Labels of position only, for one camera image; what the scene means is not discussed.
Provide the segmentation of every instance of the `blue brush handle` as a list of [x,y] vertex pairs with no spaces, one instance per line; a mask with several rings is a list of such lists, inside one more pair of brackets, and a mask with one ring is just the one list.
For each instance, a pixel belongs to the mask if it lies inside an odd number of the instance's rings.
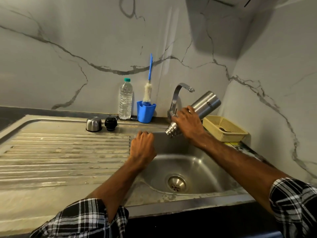
[[149,70],[149,81],[151,80],[151,73],[152,73],[152,62],[153,62],[153,56],[152,53],[150,55],[150,70]]

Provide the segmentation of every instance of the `blue plastic cup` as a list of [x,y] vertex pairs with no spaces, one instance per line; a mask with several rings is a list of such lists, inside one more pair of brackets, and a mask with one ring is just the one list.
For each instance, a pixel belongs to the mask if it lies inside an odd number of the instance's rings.
[[149,123],[154,114],[156,104],[145,106],[142,101],[137,101],[138,121],[141,123]]

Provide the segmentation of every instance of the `black bottle cap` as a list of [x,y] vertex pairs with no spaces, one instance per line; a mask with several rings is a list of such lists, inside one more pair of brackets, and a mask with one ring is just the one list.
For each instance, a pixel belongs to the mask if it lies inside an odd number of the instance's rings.
[[105,127],[108,131],[113,131],[117,127],[117,120],[116,118],[106,118],[105,120]]

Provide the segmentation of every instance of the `plaid shirt sleeve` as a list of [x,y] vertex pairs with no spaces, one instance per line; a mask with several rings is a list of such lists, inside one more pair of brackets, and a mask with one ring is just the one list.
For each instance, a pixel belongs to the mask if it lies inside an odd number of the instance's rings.
[[294,178],[273,183],[271,209],[285,238],[317,237],[317,189]]
[[101,199],[83,199],[63,209],[34,230],[30,237],[123,237],[128,217],[129,212],[119,207],[109,224]]

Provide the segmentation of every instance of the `yellow plastic basket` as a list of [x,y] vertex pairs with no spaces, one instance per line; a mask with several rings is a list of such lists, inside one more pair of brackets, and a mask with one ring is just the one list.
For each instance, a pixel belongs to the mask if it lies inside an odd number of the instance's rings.
[[221,142],[240,142],[248,134],[248,132],[221,116],[210,115],[205,117],[203,126]]

